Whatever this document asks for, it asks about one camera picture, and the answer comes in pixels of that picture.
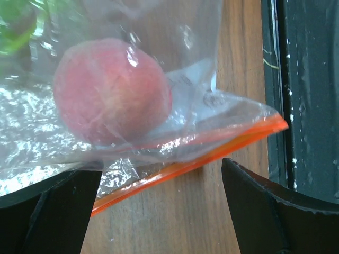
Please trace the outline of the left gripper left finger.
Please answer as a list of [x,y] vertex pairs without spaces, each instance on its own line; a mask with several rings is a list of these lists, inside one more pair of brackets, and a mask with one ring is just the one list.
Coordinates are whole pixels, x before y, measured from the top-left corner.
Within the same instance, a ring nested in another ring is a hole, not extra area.
[[64,172],[1,196],[1,253],[80,253],[101,176]]

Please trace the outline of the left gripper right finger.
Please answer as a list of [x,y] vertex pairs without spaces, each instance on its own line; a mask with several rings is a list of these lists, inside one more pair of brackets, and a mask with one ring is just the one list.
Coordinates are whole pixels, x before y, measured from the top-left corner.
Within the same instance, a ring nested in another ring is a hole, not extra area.
[[241,253],[338,253],[338,205],[287,189],[230,158],[222,181]]

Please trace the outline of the clear zip top bag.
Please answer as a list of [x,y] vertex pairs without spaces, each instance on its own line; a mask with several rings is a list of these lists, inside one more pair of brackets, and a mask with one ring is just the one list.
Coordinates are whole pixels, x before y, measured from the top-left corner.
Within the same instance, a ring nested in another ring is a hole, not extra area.
[[102,163],[94,212],[288,125],[217,88],[222,1],[1,1],[1,195]]

